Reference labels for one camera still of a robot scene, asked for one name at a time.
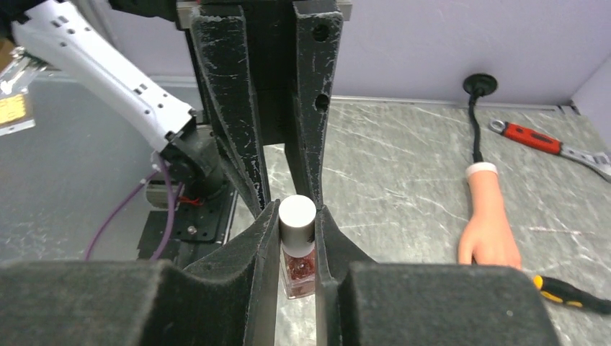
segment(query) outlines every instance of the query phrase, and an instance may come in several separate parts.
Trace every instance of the small glass bottle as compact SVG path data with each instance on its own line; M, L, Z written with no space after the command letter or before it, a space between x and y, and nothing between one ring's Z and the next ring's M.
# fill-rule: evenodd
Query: small glass bottle
M314 218L316 206L310 198L292 195L280 203L280 265L289 299L311 295L316 290Z

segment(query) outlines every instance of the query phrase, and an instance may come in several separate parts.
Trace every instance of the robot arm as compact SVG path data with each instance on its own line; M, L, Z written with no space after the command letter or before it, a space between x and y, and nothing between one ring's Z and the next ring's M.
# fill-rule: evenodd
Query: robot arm
M174 179L187 185L197 182L201 195L215 192L218 179L204 181L222 174L212 141L203 141L197 132L195 110L115 50L71 2L30 2L34 6L18 15L16 6L0 9L5 17L13 12L6 36L28 55L65 71L121 114L172 164Z

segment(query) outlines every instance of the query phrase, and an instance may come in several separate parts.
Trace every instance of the black cable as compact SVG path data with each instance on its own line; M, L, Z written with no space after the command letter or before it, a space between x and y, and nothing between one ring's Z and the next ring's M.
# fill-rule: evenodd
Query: black cable
M481 129L476 118L476 103L479 96L476 94L471 95L469 98L469 120L473 126L473 163L483 162L483 156L480 151L480 140L481 140Z

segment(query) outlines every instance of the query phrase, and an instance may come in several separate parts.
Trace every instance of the marble table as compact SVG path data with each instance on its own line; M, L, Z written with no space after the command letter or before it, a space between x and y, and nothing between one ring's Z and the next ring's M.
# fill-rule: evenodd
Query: marble table
M192 84L168 89L197 105ZM150 149L123 119L68 79L37 82L37 126L0 137L0 261L78 259L95 228L150 170ZM611 298L611 185L589 169L492 133L519 123L576 148L604 149L582 116L557 107L481 107L482 152L497 165L528 274ZM335 99L324 197L341 230L379 262L454 263L469 210L464 171L472 134L464 107ZM294 193L281 146L265 150L272 197ZM104 235L98 260L136 258L149 207L138 198ZM240 201L232 236L252 222ZM313 296L279 285L277 345L316 344ZM564 345L606 345L611 318L547 303Z

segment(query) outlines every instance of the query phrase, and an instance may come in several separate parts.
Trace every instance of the cardboard box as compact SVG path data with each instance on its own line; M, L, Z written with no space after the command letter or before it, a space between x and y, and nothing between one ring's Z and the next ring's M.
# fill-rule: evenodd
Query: cardboard box
M8 40L0 39L0 71L4 70L13 60L11 58L11 50L13 50L13 44Z

